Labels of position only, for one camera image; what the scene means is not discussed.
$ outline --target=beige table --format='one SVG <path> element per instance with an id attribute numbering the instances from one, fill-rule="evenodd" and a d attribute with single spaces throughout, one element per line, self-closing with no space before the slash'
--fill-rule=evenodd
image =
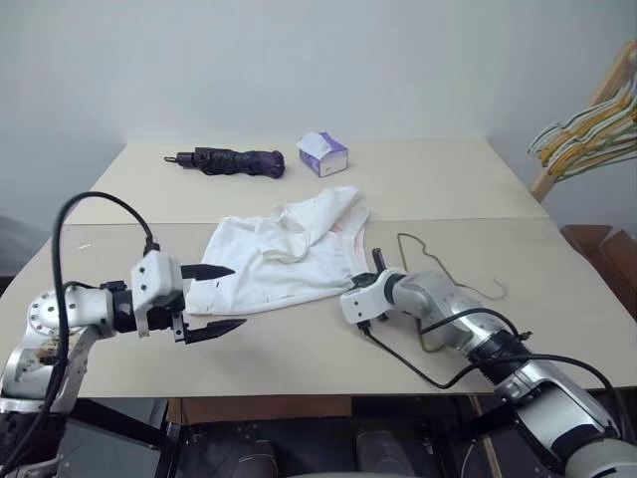
<path id="1" fill-rule="evenodd" d="M 372 220 L 547 217 L 483 139 L 348 143 L 349 169 L 319 178 L 289 144 L 225 144 L 237 150 L 280 150 L 281 179 L 245 174 L 206 176 L 163 160 L 193 144 L 131 144 L 93 190 L 129 202 L 150 223 L 215 223 L 224 216 L 268 215 L 279 203 L 308 199 L 334 185 L 358 186 Z M 105 201 L 81 204 L 69 224 L 127 224 Z"/>
<path id="2" fill-rule="evenodd" d="M 212 224 L 155 224 L 163 250 L 196 262 L 214 230 Z M 376 221 L 368 225 L 366 248 L 381 247 L 398 265 L 395 235 L 423 238 L 457 277 L 487 293 L 497 293 L 497 277 L 509 288 L 502 301 L 485 301 L 533 330 L 535 352 L 583 359 L 618 386 L 637 384 L 637 328 L 605 284 L 572 251 L 547 218 L 454 221 Z M 69 226 L 64 236 L 66 280 L 97 284 L 127 279 L 139 258 L 143 236 L 136 225 Z M 416 244 L 407 244 L 411 270 L 434 268 Z M 50 251 L 45 246 L 14 280 L 0 301 L 6 356 L 23 334 L 33 297 L 50 288 Z M 228 336 L 190 346 L 176 344 L 170 331 L 136 334 L 98 343 L 91 353 L 81 395 L 220 396 L 331 393 L 437 393 L 395 358 L 367 342 L 340 312 L 337 298 L 259 314 Z M 192 325 L 202 321 L 189 319 Z M 453 351 L 426 355 L 413 319 L 393 317 L 374 326 L 423 371 L 446 380 L 466 362 Z M 570 369 L 583 386 L 594 377 Z M 478 372 L 452 392 L 489 391 Z"/>

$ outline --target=robotic arm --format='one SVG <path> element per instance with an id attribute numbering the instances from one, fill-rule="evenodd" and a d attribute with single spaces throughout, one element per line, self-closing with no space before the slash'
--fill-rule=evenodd
<path id="1" fill-rule="evenodd" d="M 69 319 L 69 355 L 60 391 L 44 416 L 40 411 L 57 362 L 60 336 L 56 292 L 37 297 L 27 311 L 27 330 L 0 377 L 0 471 L 11 477 L 53 476 L 61 456 L 58 447 L 87 372 L 96 341 L 116 333 L 172 329 L 176 342 L 214 339 L 245 320 L 223 320 L 189 330 L 183 322 L 183 279 L 209 280 L 234 271 L 218 266 L 180 266 L 166 253 L 151 250 L 131 269 L 131 288 L 123 281 L 99 288 L 69 283 L 65 288 Z M 23 440 L 20 456 L 12 457 Z"/>
<path id="2" fill-rule="evenodd" d="M 362 287 L 340 298 L 350 323 L 364 324 L 392 310 L 419 318 L 423 331 L 433 329 L 429 343 L 481 363 L 480 371 L 511 409 L 520 434 L 549 469 L 576 478 L 637 476 L 637 447 L 619 438 L 613 418 L 590 394 L 549 361 L 516 359 L 531 353 L 492 315 L 469 313 L 434 327 L 482 306 L 442 273 L 383 270 L 380 252 L 374 252 L 379 273 L 354 278 Z"/>

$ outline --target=white wall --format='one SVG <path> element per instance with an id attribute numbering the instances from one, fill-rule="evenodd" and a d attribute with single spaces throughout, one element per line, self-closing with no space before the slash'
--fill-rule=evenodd
<path id="1" fill-rule="evenodd" d="M 530 183 L 527 144 L 585 105 L 637 36 L 636 5 L 0 0 L 0 214 L 48 230 L 128 141 L 292 141 L 311 128 L 486 136 Z M 546 203 L 557 222 L 637 231 L 637 164 L 571 181 Z"/>

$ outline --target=hanger rack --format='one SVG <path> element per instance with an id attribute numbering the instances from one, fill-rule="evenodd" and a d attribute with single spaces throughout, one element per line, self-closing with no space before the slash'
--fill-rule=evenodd
<path id="1" fill-rule="evenodd" d="M 606 77 L 591 97 L 588 107 L 594 107 L 613 99 L 619 90 L 629 82 L 631 76 L 634 75 L 637 75 L 637 40 L 628 42 L 623 46 Z M 600 157 L 598 164 L 603 162 L 602 159 L 603 156 Z M 531 186 L 531 195 L 537 202 L 542 202 L 558 181 L 559 174 L 552 174 L 549 167 L 543 167 Z"/>

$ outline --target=white tissue box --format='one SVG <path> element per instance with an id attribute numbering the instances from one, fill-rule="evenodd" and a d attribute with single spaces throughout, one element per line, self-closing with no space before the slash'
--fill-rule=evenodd
<path id="1" fill-rule="evenodd" d="M 347 147 L 326 132 L 309 132 L 297 142 L 297 146 L 301 161 L 318 177 L 347 169 Z"/>

